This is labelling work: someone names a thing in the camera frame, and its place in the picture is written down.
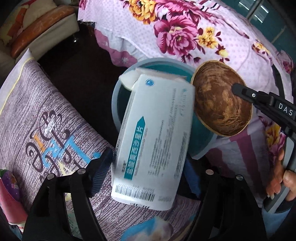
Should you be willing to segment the person's right hand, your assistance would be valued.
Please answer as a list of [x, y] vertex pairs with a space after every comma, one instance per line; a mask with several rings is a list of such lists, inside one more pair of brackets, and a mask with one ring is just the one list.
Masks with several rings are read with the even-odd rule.
[[295, 172], [284, 170], [281, 161], [283, 160], [285, 152], [283, 148], [280, 149], [278, 157], [274, 163], [271, 172], [269, 183], [266, 187], [267, 197], [274, 199], [276, 194], [281, 191], [281, 184], [285, 185], [290, 191], [286, 196], [286, 201], [293, 201], [295, 199]]

